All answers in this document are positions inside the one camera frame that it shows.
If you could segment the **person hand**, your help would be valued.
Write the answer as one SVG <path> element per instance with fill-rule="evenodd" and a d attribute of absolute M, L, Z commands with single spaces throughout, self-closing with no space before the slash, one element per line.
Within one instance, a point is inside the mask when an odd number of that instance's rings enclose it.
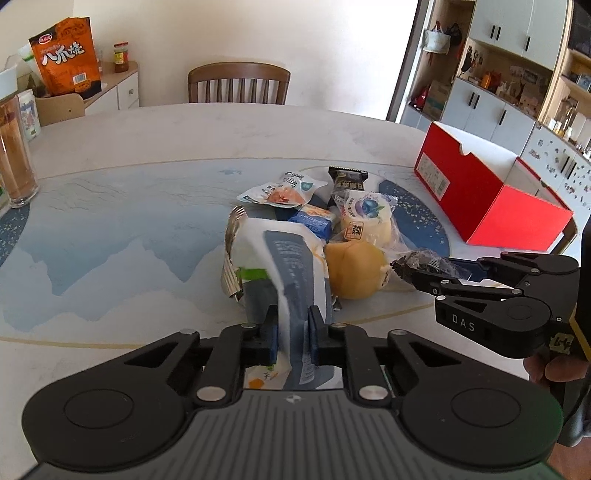
<path fill-rule="evenodd" d="M 544 361 L 539 355 L 535 355 L 525 359 L 523 365 L 530 380 L 537 384 L 571 382 L 583 378 L 587 372 L 585 362 L 568 356 Z"/>

